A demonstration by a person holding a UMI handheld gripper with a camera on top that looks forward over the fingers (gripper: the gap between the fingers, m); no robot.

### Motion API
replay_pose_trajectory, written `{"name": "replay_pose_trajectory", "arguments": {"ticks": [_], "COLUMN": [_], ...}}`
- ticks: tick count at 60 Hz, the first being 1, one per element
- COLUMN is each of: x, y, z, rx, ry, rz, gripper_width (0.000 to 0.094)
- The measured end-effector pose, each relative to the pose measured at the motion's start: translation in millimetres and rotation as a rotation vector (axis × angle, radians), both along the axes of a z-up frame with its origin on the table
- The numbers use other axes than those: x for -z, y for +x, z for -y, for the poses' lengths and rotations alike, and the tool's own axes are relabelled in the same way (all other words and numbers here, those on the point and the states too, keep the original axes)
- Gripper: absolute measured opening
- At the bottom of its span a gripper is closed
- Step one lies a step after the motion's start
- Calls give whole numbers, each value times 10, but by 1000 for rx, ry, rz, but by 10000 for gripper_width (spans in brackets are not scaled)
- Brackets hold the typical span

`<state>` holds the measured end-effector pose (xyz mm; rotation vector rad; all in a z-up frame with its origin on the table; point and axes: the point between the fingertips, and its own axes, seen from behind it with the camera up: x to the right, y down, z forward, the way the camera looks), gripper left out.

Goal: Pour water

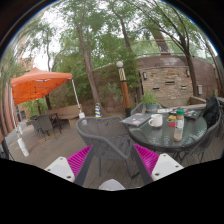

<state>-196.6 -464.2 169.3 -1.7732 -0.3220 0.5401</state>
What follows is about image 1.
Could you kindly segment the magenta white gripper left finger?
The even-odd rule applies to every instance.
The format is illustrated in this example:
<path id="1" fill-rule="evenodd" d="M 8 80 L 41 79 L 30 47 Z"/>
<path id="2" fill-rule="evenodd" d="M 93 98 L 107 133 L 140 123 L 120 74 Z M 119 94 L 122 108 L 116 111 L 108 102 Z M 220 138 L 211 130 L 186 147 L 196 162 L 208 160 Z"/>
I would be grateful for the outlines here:
<path id="1" fill-rule="evenodd" d="M 93 146 L 90 145 L 68 158 L 58 157 L 46 168 L 46 171 L 73 183 L 83 183 L 92 158 Z"/>

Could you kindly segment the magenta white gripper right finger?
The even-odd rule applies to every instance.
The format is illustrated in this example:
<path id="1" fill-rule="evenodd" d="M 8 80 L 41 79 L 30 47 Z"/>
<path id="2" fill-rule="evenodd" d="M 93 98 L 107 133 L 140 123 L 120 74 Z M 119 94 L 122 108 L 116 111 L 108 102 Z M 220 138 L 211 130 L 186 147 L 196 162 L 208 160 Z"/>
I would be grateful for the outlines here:
<path id="1" fill-rule="evenodd" d="M 153 182 L 183 169 L 168 154 L 157 154 L 137 144 L 133 145 L 133 157 L 144 182 Z"/>

